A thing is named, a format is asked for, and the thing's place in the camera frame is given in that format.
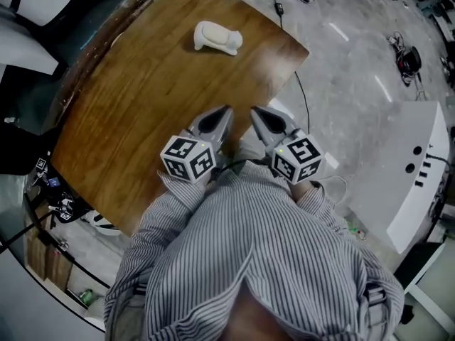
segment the striped shirt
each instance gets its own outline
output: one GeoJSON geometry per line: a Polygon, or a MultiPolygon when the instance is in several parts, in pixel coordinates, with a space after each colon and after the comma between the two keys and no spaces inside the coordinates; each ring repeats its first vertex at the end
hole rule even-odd
{"type": "Polygon", "coordinates": [[[388,339],[403,290],[335,214],[321,185],[297,203],[246,162],[206,190],[161,175],[106,297],[108,340],[216,340],[241,283],[293,339],[365,340],[367,284],[383,288],[388,339]]]}

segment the white sculpture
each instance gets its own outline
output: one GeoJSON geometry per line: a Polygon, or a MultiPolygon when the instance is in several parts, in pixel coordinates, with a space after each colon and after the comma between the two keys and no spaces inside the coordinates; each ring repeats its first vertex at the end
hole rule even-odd
{"type": "Polygon", "coordinates": [[[201,21],[194,30],[194,49],[196,50],[206,45],[230,55],[237,55],[237,49],[242,44],[243,38],[240,32],[230,31],[211,21],[201,21]]]}

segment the equipment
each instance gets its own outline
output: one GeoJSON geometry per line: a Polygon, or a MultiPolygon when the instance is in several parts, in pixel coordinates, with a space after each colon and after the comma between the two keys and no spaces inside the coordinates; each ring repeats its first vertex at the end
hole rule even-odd
{"type": "Polygon", "coordinates": [[[180,136],[172,136],[160,154],[168,174],[188,182],[198,182],[216,167],[215,155],[220,153],[233,121],[234,111],[225,105],[197,116],[180,136]]]}
{"type": "Polygon", "coordinates": [[[385,145],[353,184],[349,207],[380,240],[401,254],[437,193],[449,137],[437,101],[403,102],[385,145]]]}
{"type": "Polygon", "coordinates": [[[255,106],[250,112],[253,127],[272,159],[271,169],[296,184],[313,178],[321,168],[322,150],[284,112],[255,106]]]}
{"type": "Polygon", "coordinates": [[[422,68],[419,51],[415,47],[405,46],[405,40],[399,32],[394,32],[393,36],[387,38],[387,42],[395,51],[396,63],[401,73],[401,79],[407,87],[411,84],[416,75],[422,68]]]}
{"type": "MultiPolygon", "coordinates": [[[[253,107],[250,114],[257,136],[266,146],[268,158],[259,161],[260,164],[269,166],[274,175],[281,175],[292,184],[318,173],[322,150],[313,136],[306,135],[289,115],[271,107],[253,107]]],[[[160,154],[168,174],[197,183],[217,164],[221,171],[238,164],[224,166],[219,156],[233,117],[229,106],[212,109],[196,117],[180,136],[172,136],[160,154]]]]}

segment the hand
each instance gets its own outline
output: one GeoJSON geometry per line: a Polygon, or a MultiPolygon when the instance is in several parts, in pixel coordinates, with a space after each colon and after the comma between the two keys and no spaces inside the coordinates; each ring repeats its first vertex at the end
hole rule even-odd
{"type": "Polygon", "coordinates": [[[296,185],[289,184],[292,198],[294,202],[298,202],[310,189],[314,188],[309,180],[297,183],[296,185]]]}

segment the fiducial marker cube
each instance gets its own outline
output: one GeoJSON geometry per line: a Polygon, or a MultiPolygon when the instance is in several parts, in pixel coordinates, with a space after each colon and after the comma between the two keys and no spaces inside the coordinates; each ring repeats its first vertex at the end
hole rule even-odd
{"type": "Polygon", "coordinates": [[[211,143],[176,135],[168,141],[160,157],[171,177],[192,183],[216,166],[211,143]]]}
{"type": "Polygon", "coordinates": [[[297,138],[273,149],[272,167],[288,182],[313,178],[321,168],[323,152],[312,135],[297,138]]]}

